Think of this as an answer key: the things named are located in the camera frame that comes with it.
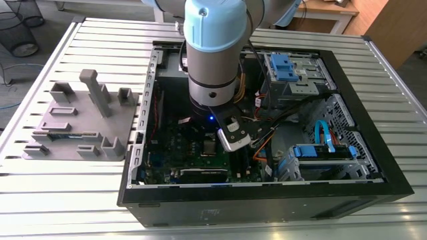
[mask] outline floor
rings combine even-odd
[[[138,21],[154,20],[152,9],[144,6],[66,3],[65,11],[57,11],[52,1],[38,0],[37,4],[45,18],[45,24],[32,29],[40,47],[38,53],[29,57],[14,58],[0,46],[0,63],[5,68],[16,64],[28,63],[42,65],[50,56],[74,16]],[[9,11],[4,1],[0,1],[0,11]],[[166,15],[164,19],[166,22],[174,21],[170,15]],[[6,82],[13,79],[14,84],[9,88],[0,84],[0,108],[14,105],[22,100],[40,70],[41,67],[38,66],[18,66],[5,71]],[[427,108],[427,60],[417,59],[417,56],[413,54],[397,69],[397,73],[424,108]],[[0,109],[0,128],[6,126],[14,111],[16,107]]]

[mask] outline component on motherboard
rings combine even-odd
[[[178,171],[180,184],[218,184],[225,183],[228,178],[226,169],[189,168]]]
[[[204,134],[201,156],[216,156],[216,136],[214,133]]]

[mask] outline black computer case frame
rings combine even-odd
[[[318,54],[355,121],[356,130],[375,159],[379,169],[375,174],[381,176],[384,182],[132,189],[126,188],[130,161],[128,154],[117,205],[129,210],[145,227],[336,219],[373,204],[392,202],[413,193],[333,53],[325,50],[277,47],[270,50]]]

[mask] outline aluminum extrusion table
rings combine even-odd
[[[181,41],[173,24],[73,22],[0,136],[0,237],[81,239],[412,239],[427,236],[427,114],[375,45],[357,36],[257,30],[252,42],[330,50],[415,194],[336,220],[144,228],[116,206],[122,162],[21,159],[54,82],[85,90],[96,69],[109,91],[141,93],[152,41]]]

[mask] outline wooden desk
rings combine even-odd
[[[345,30],[345,27],[349,23],[349,20],[353,16],[359,14],[359,11],[353,4],[349,2],[345,7],[340,7],[334,5],[334,1],[322,1],[322,0],[308,0],[305,2],[306,5],[306,25],[301,28],[301,31],[310,32],[310,29],[314,29],[316,24],[321,24],[320,21],[314,21],[313,19],[320,20],[329,20],[324,21],[325,25],[330,25],[330,21],[334,21],[334,24],[332,22],[332,27],[325,26],[330,29],[330,34],[341,34]],[[298,5],[298,8],[296,10],[294,17],[301,18],[304,13],[304,4],[301,3]]]

